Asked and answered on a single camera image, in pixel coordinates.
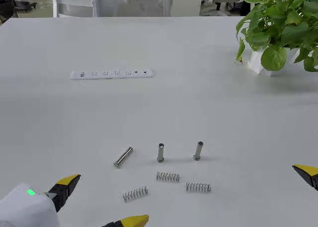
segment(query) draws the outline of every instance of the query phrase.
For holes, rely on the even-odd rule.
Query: metal rod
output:
[[[164,160],[164,158],[163,158],[163,148],[164,148],[164,145],[163,144],[159,144],[158,157],[157,157],[157,161],[158,162],[163,162],[163,160]]]
[[[129,147],[119,158],[114,162],[115,167],[119,168],[122,162],[132,153],[134,149]]]
[[[197,149],[195,151],[195,155],[193,155],[194,160],[196,160],[196,161],[200,160],[200,158],[201,158],[200,153],[201,153],[202,147],[203,147],[203,142],[202,141],[198,142],[198,146],[197,146]]]

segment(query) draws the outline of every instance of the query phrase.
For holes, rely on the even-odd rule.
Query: coil spring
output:
[[[179,181],[180,175],[177,173],[157,172],[157,180]]]
[[[141,196],[145,196],[147,194],[148,194],[148,188],[146,186],[143,186],[143,187],[134,189],[132,191],[125,192],[123,194],[123,198],[124,198],[124,201],[127,202],[127,201],[137,199]]]
[[[201,191],[201,192],[210,192],[211,185],[204,183],[186,183],[186,191]]]

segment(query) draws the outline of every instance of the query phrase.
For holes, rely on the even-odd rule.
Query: white flower pot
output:
[[[288,64],[293,63],[295,58],[299,54],[299,49],[292,49],[292,50],[286,49],[286,51],[287,51],[286,63],[281,70],[283,70]],[[262,57],[263,52],[264,50],[257,51],[257,52],[251,51],[249,55],[245,57],[245,59],[243,58],[244,66],[256,72],[258,75],[274,76],[278,74],[280,71],[270,72],[262,66],[260,62],[260,58]]]

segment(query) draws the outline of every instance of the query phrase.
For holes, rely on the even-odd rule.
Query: green indicator light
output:
[[[31,189],[28,190],[28,193],[29,193],[31,196],[35,195],[35,192],[32,191]]]

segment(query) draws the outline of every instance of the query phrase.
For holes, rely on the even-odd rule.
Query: white power strip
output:
[[[71,79],[114,79],[114,78],[141,78],[153,77],[154,73],[150,69],[135,70],[112,70],[99,72],[72,72]]]

